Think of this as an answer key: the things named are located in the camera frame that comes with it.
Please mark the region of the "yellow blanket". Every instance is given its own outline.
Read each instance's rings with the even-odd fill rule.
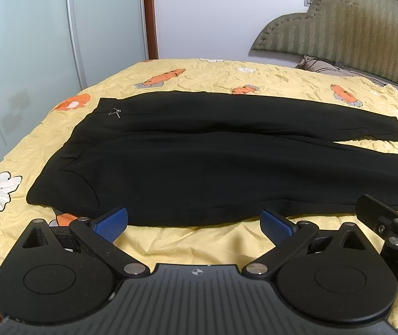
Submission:
[[[0,264],[32,219],[43,218],[48,222],[55,219],[51,208],[28,205],[25,197],[48,159],[69,139],[74,126],[97,107],[101,97],[126,98],[158,90],[204,90],[308,99],[398,119],[398,91],[390,85],[376,86],[366,78],[341,78],[241,61],[167,59],[135,64],[59,104],[0,163]],[[344,143],[398,154],[398,142],[365,138]],[[382,245],[381,239],[353,215],[307,219],[322,229],[338,229],[340,223],[354,221],[377,249]],[[130,226],[115,245],[150,268],[156,263],[237,264],[242,267],[273,247],[259,229],[256,218],[207,228]],[[398,328],[398,299],[389,321]]]

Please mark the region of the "upholstered headboard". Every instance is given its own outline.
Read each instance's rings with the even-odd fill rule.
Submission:
[[[398,0],[314,0],[306,13],[267,24],[252,49],[337,61],[398,83]]]

